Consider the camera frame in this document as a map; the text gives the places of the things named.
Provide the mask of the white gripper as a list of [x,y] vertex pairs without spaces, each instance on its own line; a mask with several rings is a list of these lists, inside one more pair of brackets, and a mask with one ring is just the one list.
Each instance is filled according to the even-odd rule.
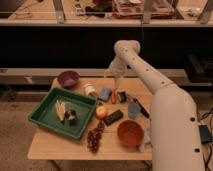
[[112,77],[114,80],[114,87],[118,88],[122,81],[124,73],[120,69],[109,67],[104,71],[104,77]]

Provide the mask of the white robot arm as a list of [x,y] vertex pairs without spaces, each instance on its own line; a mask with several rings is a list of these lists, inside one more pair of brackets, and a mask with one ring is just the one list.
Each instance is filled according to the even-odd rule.
[[116,78],[131,69],[153,94],[152,171],[205,171],[197,106],[191,95],[139,56],[140,43],[119,40],[108,71]]

